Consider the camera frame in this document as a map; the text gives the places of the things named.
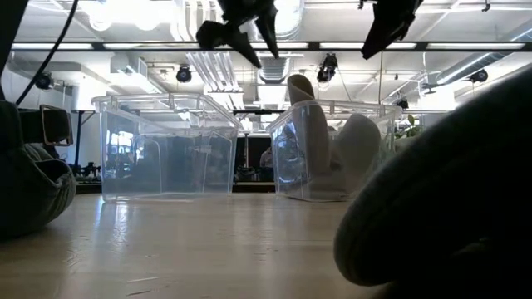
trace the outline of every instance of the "gray bean bag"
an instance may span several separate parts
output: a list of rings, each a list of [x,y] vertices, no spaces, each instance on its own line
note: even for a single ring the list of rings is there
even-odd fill
[[[76,193],[67,164],[53,159],[40,145],[24,144],[42,135],[40,113],[24,113],[21,121],[17,107],[0,100],[0,239],[44,227],[70,205]],[[64,131],[54,129],[59,135]]]
[[[347,280],[424,277],[482,239],[530,244],[530,82],[522,72],[453,111],[369,180],[334,243]]]

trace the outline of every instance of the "ceiling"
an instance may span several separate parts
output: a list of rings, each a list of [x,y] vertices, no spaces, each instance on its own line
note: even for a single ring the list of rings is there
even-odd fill
[[[170,32],[173,22],[173,8],[179,0],[159,0],[149,3],[151,12],[143,16],[117,18],[113,25],[103,32],[94,30],[84,7],[94,5],[94,1],[81,0],[81,9],[76,12],[65,41],[67,42],[147,42],[175,41]],[[198,6],[214,2],[198,0]],[[532,0],[490,1],[491,10],[482,12],[484,0],[425,0],[416,20],[411,26],[405,41],[439,42],[495,42],[510,41],[515,29],[532,28]],[[67,18],[71,1],[39,0],[30,1],[22,25],[17,34],[18,42],[54,42]],[[140,30],[135,18],[156,15],[160,24],[150,31]],[[357,1],[348,0],[306,0],[303,16],[295,37],[302,41],[352,41],[362,42],[372,24],[372,6],[366,5],[357,10]],[[45,52],[18,52],[19,61],[42,61]],[[339,71],[331,80],[328,88],[318,88],[317,69],[325,57],[325,51],[292,52],[289,74],[303,73],[315,87],[315,94],[327,100],[361,100],[365,102],[390,102],[395,96],[388,97],[393,91],[408,81],[423,81],[423,74],[437,74],[456,63],[470,57],[472,52],[393,52],[387,51],[369,60],[362,59],[357,52],[339,52],[337,58]],[[52,61],[77,62],[109,81],[119,93],[140,93],[134,86],[121,86],[114,82],[110,71],[110,59],[115,53],[109,52],[58,52]],[[204,82],[193,71],[189,83],[178,84],[175,79],[180,64],[190,63],[183,52],[138,52],[149,67],[149,76],[158,86],[168,92],[203,92]],[[230,52],[234,74],[244,93],[244,104],[257,103],[257,70],[238,53]],[[504,77],[532,61],[532,53],[512,54],[490,64],[485,69],[490,74],[488,81],[477,84],[476,89],[488,86],[492,81]],[[457,103],[471,98],[473,85],[458,81],[451,84]],[[419,93],[414,92],[411,103],[416,105]]]

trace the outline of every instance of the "wooden tabletop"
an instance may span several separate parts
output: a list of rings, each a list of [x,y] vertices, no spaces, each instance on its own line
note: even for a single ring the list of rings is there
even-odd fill
[[[333,261],[348,203],[272,194],[168,203],[80,195],[39,233],[0,243],[1,298],[370,298]]]

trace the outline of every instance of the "plastic storage container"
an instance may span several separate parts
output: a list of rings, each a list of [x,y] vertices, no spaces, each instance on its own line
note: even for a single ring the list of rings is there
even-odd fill
[[[356,196],[367,176],[393,155],[399,107],[306,100],[269,127],[278,195],[307,201]]]
[[[240,123],[203,95],[108,96],[101,112],[107,201],[229,194]]]

